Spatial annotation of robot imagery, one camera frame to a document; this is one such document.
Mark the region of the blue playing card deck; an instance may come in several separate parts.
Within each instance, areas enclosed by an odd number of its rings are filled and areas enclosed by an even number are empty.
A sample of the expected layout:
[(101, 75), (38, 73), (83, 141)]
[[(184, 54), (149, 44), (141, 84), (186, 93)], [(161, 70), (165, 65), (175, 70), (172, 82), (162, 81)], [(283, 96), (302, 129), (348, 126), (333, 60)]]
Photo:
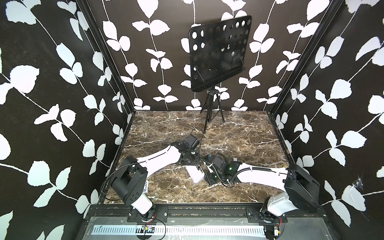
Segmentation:
[(144, 193), (148, 193), (148, 187), (149, 187), (149, 182), (145, 181), (145, 185), (144, 185), (144, 189), (143, 189)]

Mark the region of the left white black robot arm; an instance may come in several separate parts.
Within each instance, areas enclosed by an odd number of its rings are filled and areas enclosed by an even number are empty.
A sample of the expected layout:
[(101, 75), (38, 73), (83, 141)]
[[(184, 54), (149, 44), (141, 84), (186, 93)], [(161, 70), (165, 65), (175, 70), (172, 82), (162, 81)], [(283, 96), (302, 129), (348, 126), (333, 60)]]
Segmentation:
[(133, 207), (144, 221), (155, 218), (155, 204), (144, 193), (147, 178), (171, 164), (196, 166), (200, 161), (198, 139), (189, 137), (181, 142), (173, 142), (165, 149), (152, 155), (125, 158), (111, 176), (111, 187), (127, 206)]

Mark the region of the black perforated music stand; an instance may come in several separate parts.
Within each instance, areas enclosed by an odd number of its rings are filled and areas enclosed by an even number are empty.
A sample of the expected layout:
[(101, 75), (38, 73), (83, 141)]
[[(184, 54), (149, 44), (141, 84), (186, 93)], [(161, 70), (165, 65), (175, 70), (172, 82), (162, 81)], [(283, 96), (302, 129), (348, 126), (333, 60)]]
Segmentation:
[(214, 101), (221, 100), (216, 85), (240, 74), (244, 68), (246, 47), (252, 26), (252, 17), (244, 16), (189, 30), (191, 90), (207, 92), (202, 108), (207, 110), (205, 123), (223, 115), (221, 103), (213, 110)]

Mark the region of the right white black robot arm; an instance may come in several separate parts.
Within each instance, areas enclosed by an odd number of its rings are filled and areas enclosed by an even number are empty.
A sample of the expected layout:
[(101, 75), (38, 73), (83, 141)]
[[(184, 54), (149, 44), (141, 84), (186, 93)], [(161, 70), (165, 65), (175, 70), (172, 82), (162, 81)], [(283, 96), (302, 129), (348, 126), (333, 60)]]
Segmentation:
[(210, 184), (220, 182), (226, 187), (240, 183), (259, 184), (281, 190), (279, 195), (264, 201), (258, 213), (261, 218), (276, 219), (295, 210), (318, 211), (319, 182), (296, 164), (282, 168), (256, 167), (236, 161), (228, 163), (220, 154), (207, 155), (203, 162), (213, 171), (207, 176)]

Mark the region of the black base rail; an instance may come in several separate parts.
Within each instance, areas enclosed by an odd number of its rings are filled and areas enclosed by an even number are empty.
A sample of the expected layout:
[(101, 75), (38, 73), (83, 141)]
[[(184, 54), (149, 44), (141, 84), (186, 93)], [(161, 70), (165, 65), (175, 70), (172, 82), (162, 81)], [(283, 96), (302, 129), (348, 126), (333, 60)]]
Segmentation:
[(103, 223), (112, 220), (122, 220), (122, 223), (164, 222), (170, 224), (172, 220), (237, 220), (244, 219), (245, 223), (272, 225), (287, 224), (294, 219), (314, 220), (320, 219), (328, 224), (329, 218), (323, 210), (311, 214), (301, 210), (294, 210), (284, 214), (283, 217), (262, 218), (260, 210), (262, 203), (195, 203), (195, 204), (156, 204), (154, 213), (143, 218), (137, 210), (125, 205), (93, 205), (90, 207), (85, 223), (101, 218)]

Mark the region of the white digital alarm clock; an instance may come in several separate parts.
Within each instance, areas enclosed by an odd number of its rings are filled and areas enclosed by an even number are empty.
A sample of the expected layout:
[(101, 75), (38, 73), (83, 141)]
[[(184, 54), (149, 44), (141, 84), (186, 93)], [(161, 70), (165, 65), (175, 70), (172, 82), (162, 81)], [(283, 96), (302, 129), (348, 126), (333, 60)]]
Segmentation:
[(190, 175), (193, 183), (197, 184), (204, 180), (205, 178), (205, 173), (202, 170), (202, 168), (197, 165), (197, 166), (185, 166), (188, 174)]

